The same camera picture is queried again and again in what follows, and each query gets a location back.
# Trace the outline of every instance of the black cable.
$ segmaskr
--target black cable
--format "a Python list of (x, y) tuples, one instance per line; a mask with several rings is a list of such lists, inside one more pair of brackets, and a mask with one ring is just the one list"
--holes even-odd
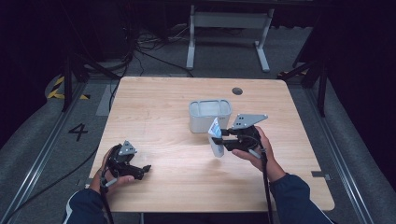
[(139, 74), (139, 76), (141, 77), (143, 75), (143, 73), (145, 72), (145, 69), (143, 68), (142, 61), (140, 61), (140, 59), (138, 57), (136, 57), (136, 55), (134, 55), (134, 57), (139, 61), (140, 69), (142, 70)]
[[(115, 70), (121, 69), (121, 68), (125, 67), (126, 64), (130, 63), (131, 60), (128, 60), (128, 61), (125, 61), (125, 62), (121, 62), (120, 64), (116, 64), (116, 65), (114, 65), (114, 66), (105, 67), (105, 69), (107, 69), (107, 70), (109, 70), (109, 71), (115, 71)], [(94, 69), (94, 68), (86, 68), (86, 70), (87, 70), (89, 73), (101, 73), (100, 71), (98, 71), (98, 70), (96, 70), (96, 69)]]
[[(120, 79), (123, 78), (123, 77), (125, 77), (125, 74), (126, 74), (126, 71), (128, 70), (128, 67), (129, 67), (129, 65), (126, 64), (126, 65), (125, 65), (125, 69), (124, 69), (124, 71), (123, 71), (123, 73), (122, 73)], [(119, 88), (119, 85), (120, 85), (120, 81), (117, 83), (117, 86), (116, 86), (116, 88), (114, 89), (114, 91), (111, 91), (111, 84), (110, 84), (110, 92), (111, 92), (111, 95), (110, 95), (110, 100), (108, 101), (108, 111), (111, 110), (111, 105), (112, 105), (111, 103), (112, 103), (112, 101), (113, 101), (114, 94), (116, 93), (117, 89)]]
[(144, 49), (145, 51), (149, 51), (149, 50), (161, 49), (164, 46), (174, 44), (177, 41), (184, 39), (183, 38), (184, 33), (189, 29), (189, 27), (190, 26), (187, 26), (186, 28), (183, 28), (181, 31), (177, 31), (176, 35), (169, 35), (167, 37), (167, 41), (163, 41), (160, 38), (156, 37), (154, 34), (149, 33), (149, 32), (141, 33), (137, 39), (137, 43), (138, 44), (152, 43), (153, 46), (152, 47), (143, 47), (141, 45), (138, 45), (138, 48), (141, 50)]
[(107, 154), (107, 158), (105, 161), (105, 166), (102, 170), (102, 173), (100, 175), (100, 196), (102, 198), (102, 202), (105, 206), (106, 212), (107, 212), (107, 217), (108, 217), (108, 221), (110, 222), (110, 224), (114, 224), (114, 220), (113, 220), (113, 216), (111, 214), (111, 210), (110, 210), (110, 206), (108, 205), (108, 201), (107, 201), (107, 186), (106, 186), (106, 172), (108, 171), (107, 169), (107, 165), (108, 165), (108, 157), (111, 156), (113, 154), (113, 150), (115, 147), (118, 146), (114, 146), (113, 148), (110, 149), (110, 152)]
[(79, 61), (90, 65), (91, 67), (93, 67), (94, 69), (100, 71), (101, 73), (103, 73), (105, 76), (112, 78), (112, 79), (120, 79), (119, 76), (115, 75), (114, 73), (108, 71), (107, 69), (105, 69), (102, 65), (100, 65), (99, 63), (96, 63), (93, 60), (90, 60), (89, 58), (86, 58), (82, 55), (79, 54), (73, 54), (74, 57), (76, 57)]
[(53, 186), (55, 186), (56, 184), (58, 184), (59, 182), (61, 182), (62, 180), (64, 180), (65, 178), (67, 178), (68, 176), (70, 176), (71, 174), (73, 174), (76, 170), (78, 170), (81, 166), (83, 166), (98, 150), (99, 146), (95, 148), (95, 150), (90, 154), (90, 156), (85, 159), (85, 161), (83, 161), (78, 167), (76, 167), (74, 170), (72, 170), (71, 172), (67, 173), (66, 175), (62, 176), (61, 178), (59, 178), (58, 180), (56, 180), (55, 182), (53, 182), (52, 184), (48, 185), (47, 187), (45, 187), (44, 189), (40, 190), (38, 193), (36, 193), (35, 195), (33, 195), (32, 197), (30, 197), (28, 200), (26, 200), (26, 202), (24, 202), (23, 204), (21, 204), (20, 206), (18, 206), (7, 218), (6, 221), (4, 222), (5, 224), (7, 224), (9, 222), (9, 220), (12, 218), (12, 216), (14, 216), (18, 211), (20, 211), (25, 205), (27, 205), (28, 203), (30, 203), (32, 200), (34, 200), (36, 197), (38, 197), (39, 195), (41, 195), (42, 193), (44, 193), (45, 191), (49, 190), (50, 188), (52, 188)]
[(238, 136), (238, 139), (240, 139), (240, 138), (249, 138), (249, 139), (255, 141), (257, 146), (261, 146), (262, 147), (262, 142), (260, 142), (260, 140), (256, 139), (255, 137), (252, 137), (252, 136), (246, 135), (246, 134), (241, 134), (241, 135)]
[(260, 151), (262, 152), (262, 178), (264, 180), (264, 186), (265, 186), (265, 197), (267, 199), (267, 205), (268, 205), (268, 219), (270, 221), (270, 224), (274, 223), (274, 218), (273, 218), (273, 210), (272, 210), (272, 205), (271, 205), (271, 197), (270, 197), (270, 185), (268, 183), (268, 175), (267, 175), (267, 155), (265, 153), (265, 148), (262, 146), (262, 143), (260, 143)]
[(142, 53), (142, 54), (144, 54), (144, 55), (147, 55), (147, 56), (149, 56), (150, 58), (153, 58), (153, 59), (155, 59), (155, 60), (158, 60), (158, 61), (160, 61), (160, 62), (162, 62), (162, 63), (167, 63), (167, 64), (172, 65), (172, 66), (174, 66), (174, 67), (178, 67), (178, 68), (184, 70), (185, 72), (187, 72), (187, 74), (188, 74), (190, 77), (194, 77), (194, 76), (192, 75), (192, 73), (191, 73), (187, 68), (184, 68), (184, 67), (179, 66), (179, 65), (174, 64), (174, 63), (166, 62), (166, 61), (164, 61), (164, 60), (162, 60), (162, 59), (159, 59), (159, 58), (156, 58), (156, 57), (154, 57), (154, 56), (152, 56), (152, 55), (149, 55), (149, 54), (147, 54), (146, 52), (143, 52), (143, 51), (141, 51), (141, 50), (139, 50), (139, 49), (137, 49), (136, 51), (138, 51), (138, 52), (140, 52), (140, 53)]
[(64, 14), (66, 15), (67, 20), (69, 21), (70, 25), (73, 28), (73, 31), (75, 32), (79, 43), (81, 44), (81, 46), (84, 48), (85, 52), (87, 53), (87, 55), (93, 59), (93, 57), (91, 56), (90, 52), (88, 51), (87, 47), (84, 44), (84, 41), (82, 40), (81, 35), (78, 33), (76, 26), (74, 25), (74, 23), (72, 22), (72, 19), (70, 18), (69, 14), (67, 13), (66, 8), (64, 7), (64, 4), (62, 3), (62, 0), (58, 0), (58, 2), (60, 3), (62, 10), (64, 11)]

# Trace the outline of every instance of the metal stand leg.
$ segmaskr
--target metal stand leg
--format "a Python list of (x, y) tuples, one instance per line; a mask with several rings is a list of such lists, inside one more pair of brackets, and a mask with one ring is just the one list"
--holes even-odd
[(262, 27), (262, 39), (260, 40), (260, 42), (259, 41), (255, 42), (257, 55), (259, 55), (260, 64), (262, 65), (262, 71), (265, 73), (270, 72), (270, 67), (268, 65), (267, 58), (265, 57), (263, 47), (264, 47), (265, 38), (267, 37), (268, 34), (268, 30), (270, 29), (273, 15), (274, 15), (274, 10), (270, 9), (268, 11), (268, 17), (265, 20), (264, 26)]
[(145, 214), (140, 213), (140, 223), (139, 224), (145, 224)]
[(190, 43), (189, 43), (189, 52), (187, 53), (187, 69), (193, 69), (194, 67), (194, 53), (195, 53), (195, 37), (194, 37), (194, 29), (195, 29), (195, 7), (191, 6), (191, 14), (190, 14)]
[(66, 111), (67, 107), (73, 101), (72, 98), (72, 71), (71, 71), (70, 57), (64, 61), (64, 108), (62, 112)]
[(302, 73), (306, 69), (312, 68), (316, 63), (317, 62), (305, 63), (301, 66), (298, 66), (298, 67), (294, 68), (293, 70), (289, 71), (285, 76), (279, 77), (279, 79), (286, 81), (291, 77), (297, 76), (298, 74)]
[(318, 89), (318, 110), (320, 115), (324, 118), (324, 98), (326, 94), (326, 83), (327, 83), (328, 68), (326, 64), (323, 64), (323, 70), (319, 78), (319, 89)]

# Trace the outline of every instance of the person's arm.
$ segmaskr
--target person's arm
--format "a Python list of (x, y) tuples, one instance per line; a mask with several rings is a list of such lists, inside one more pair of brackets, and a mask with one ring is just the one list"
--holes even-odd
[[(63, 224), (107, 223), (102, 210), (104, 205), (100, 195), (100, 177), (106, 168), (105, 163), (110, 150), (104, 156), (102, 166), (93, 177), (90, 187), (76, 192), (67, 202)], [(109, 171), (106, 172), (105, 177), (107, 181), (114, 178)], [(107, 196), (111, 195), (118, 187), (132, 181), (134, 181), (134, 177), (131, 175), (119, 177), (117, 182), (108, 188)]]
[[(276, 210), (281, 223), (332, 223), (321, 210), (310, 200), (309, 186), (297, 175), (285, 173), (274, 157), (274, 151), (268, 138), (260, 127), (262, 145), (266, 149), (267, 176), (270, 190), (276, 201)], [(233, 154), (241, 159), (250, 161), (253, 166), (262, 171), (262, 160), (252, 154), (234, 149)]]

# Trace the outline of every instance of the white paper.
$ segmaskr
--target white paper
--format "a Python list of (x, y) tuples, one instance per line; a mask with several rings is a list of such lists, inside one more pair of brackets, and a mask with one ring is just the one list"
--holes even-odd
[(216, 145), (212, 139), (212, 137), (221, 138), (221, 129), (218, 118), (213, 120), (213, 123), (210, 125), (209, 131), (207, 131), (207, 133), (210, 146), (212, 146), (213, 154), (215, 154), (215, 157), (222, 157), (224, 155), (224, 145)]

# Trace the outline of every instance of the left hand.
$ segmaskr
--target left hand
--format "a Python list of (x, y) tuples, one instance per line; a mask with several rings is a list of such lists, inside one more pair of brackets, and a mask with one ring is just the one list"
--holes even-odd
[[(100, 177), (102, 175), (102, 171), (105, 169), (106, 160), (107, 160), (107, 157), (110, 154), (111, 150), (112, 150), (112, 148), (103, 157), (102, 166), (96, 172), (96, 174), (93, 177), (93, 180), (92, 180), (92, 182), (90, 184), (90, 189), (95, 190), (99, 194), (100, 194)], [(111, 181), (112, 179), (114, 179), (114, 176), (111, 174), (110, 171), (107, 171), (105, 173), (105, 178), (106, 178), (107, 181)], [(132, 175), (119, 176), (119, 178), (117, 179), (117, 182), (112, 184), (110, 187), (108, 187), (107, 195), (111, 195), (117, 188), (119, 188), (119, 187), (121, 187), (123, 185), (126, 185), (128, 183), (132, 183), (132, 182), (134, 182), (134, 177)]]

